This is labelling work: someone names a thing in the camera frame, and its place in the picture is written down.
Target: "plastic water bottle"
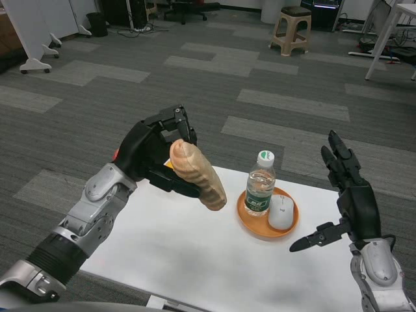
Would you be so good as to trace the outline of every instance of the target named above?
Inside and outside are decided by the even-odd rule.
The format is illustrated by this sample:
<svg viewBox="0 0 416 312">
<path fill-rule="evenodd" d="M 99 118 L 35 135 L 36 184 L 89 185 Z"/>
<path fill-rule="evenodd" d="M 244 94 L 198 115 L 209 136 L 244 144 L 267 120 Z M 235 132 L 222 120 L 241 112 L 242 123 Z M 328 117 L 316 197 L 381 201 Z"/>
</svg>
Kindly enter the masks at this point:
<svg viewBox="0 0 416 312">
<path fill-rule="evenodd" d="M 274 154 L 271 151 L 261 151 L 257 163 L 250 170 L 244 201 L 249 215 L 264 216 L 267 213 L 276 180 L 273 162 Z"/>
</svg>

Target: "trash can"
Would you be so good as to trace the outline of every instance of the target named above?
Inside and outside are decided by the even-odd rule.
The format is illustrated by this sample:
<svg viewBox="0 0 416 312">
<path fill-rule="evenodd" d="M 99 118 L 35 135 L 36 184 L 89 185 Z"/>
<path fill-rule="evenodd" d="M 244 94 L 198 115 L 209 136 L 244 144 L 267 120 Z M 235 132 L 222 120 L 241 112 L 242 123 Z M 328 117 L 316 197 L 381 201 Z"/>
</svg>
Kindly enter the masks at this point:
<svg viewBox="0 0 416 312">
<path fill-rule="evenodd" d="M 95 37 L 104 37 L 109 34 L 107 31 L 107 25 L 105 24 L 104 15 L 95 12 L 95 13 L 88 13 L 86 15 L 90 24 L 91 24 L 91 33 Z"/>
</svg>

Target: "beige plastic stool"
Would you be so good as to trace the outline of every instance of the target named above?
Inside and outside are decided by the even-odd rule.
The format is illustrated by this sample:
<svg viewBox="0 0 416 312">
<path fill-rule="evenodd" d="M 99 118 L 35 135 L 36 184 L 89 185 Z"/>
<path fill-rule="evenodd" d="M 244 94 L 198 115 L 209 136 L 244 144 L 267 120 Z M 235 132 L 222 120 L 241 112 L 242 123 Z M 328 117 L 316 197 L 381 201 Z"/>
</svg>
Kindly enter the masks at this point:
<svg viewBox="0 0 416 312">
<path fill-rule="evenodd" d="M 281 47 L 280 54 L 283 57 L 289 57 L 292 50 L 297 47 L 302 47 L 306 53 L 309 46 L 309 35 L 311 34 L 311 17 L 311 11 L 302 8 L 301 6 L 286 6 L 282 8 L 280 19 L 276 22 L 276 26 L 274 27 L 273 37 L 269 47 L 272 48 L 273 44 L 278 44 Z M 282 18 L 287 21 L 286 33 L 278 33 Z M 306 21 L 307 23 L 305 37 L 297 32 L 298 24 L 301 21 Z"/>
<path fill-rule="evenodd" d="M 146 5 L 146 15 L 148 16 L 148 21 L 149 21 L 149 15 L 153 14 L 153 13 L 157 14 L 157 2 L 156 2 L 156 0 L 153 0 L 153 6 L 151 8 L 148 8 L 148 6 Z"/>
</svg>

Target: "white bottle cap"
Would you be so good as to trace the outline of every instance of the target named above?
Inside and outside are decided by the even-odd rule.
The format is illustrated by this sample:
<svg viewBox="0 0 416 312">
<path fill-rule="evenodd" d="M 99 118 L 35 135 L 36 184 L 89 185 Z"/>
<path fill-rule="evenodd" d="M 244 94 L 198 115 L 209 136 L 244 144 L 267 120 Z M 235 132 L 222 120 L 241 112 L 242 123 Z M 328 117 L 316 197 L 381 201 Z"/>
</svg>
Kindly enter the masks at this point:
<svg viewBox="0 0 416 312">
<path fill-rule="evenodd" d="M 271 151 L 261 151 L 257 156 L 257 162 L 260 166 L 269 168 L 273 166 L 274 154 Z"/>
</svg>

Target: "computer mouse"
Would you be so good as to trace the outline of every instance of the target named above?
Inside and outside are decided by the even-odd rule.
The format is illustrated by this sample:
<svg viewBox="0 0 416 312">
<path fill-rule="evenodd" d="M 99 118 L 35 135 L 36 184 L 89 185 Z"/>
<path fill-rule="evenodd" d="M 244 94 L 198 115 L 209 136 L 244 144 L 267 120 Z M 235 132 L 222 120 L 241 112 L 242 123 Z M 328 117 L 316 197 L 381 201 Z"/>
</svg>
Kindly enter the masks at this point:
<svg viewBox="0 0 416 312">
<path fill-rule="evenodd" d="M 273 195 L 268 213 L 268 223 L 275 229 L 289 229 L 293 224 L 294 203 L 290 197 Z"/>
</svg>

